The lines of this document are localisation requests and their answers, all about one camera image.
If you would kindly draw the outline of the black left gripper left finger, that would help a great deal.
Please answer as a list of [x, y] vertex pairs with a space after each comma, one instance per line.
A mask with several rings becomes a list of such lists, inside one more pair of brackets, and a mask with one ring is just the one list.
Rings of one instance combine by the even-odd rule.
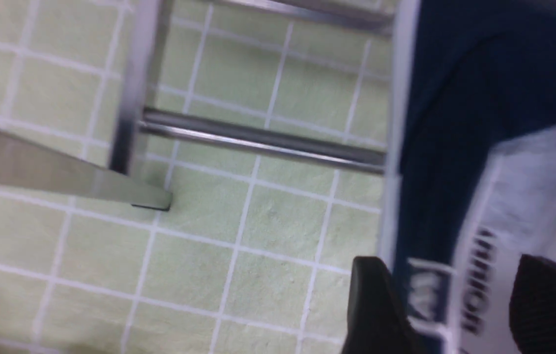
[[419, 354], [421, 343], [376, 256], [352, 261], [343, 354]]

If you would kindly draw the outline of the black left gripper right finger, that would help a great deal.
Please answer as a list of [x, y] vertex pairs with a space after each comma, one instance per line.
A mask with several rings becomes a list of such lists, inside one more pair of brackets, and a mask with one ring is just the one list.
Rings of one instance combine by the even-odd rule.
[[522, 354], [556, 354], [556, 262], [521, 257], [509, 302], [509, 327]]

